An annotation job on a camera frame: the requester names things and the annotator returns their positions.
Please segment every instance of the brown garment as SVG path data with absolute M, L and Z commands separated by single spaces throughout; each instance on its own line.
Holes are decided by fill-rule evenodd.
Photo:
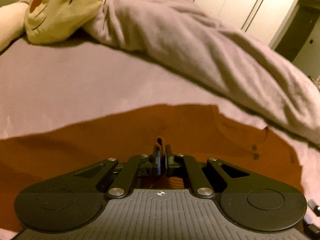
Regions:
M 125 162 L 132 155 L 151 154 L 158 137 L 174 154 L 201 162 L 216 157 L 303 192 L 293 148 L 268 128 L 232 121 L 217 106 L 158 105 L 0 141 L 0 228 L 21 230 L 13 202 L 23 188 L 109 157 Z

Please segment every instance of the bolt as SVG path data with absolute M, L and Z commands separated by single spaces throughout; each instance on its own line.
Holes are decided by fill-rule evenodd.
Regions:
M 109 190 L 109 194 L 113 196 L 121 196 L 124 194 L 124 190 L 119 187 L 114 187 L 111 190 Z
M 209 196 L 213 193 L 213 190 L 208 187 L 201 187 L 197 190 L 197 192 L 202 196 Z

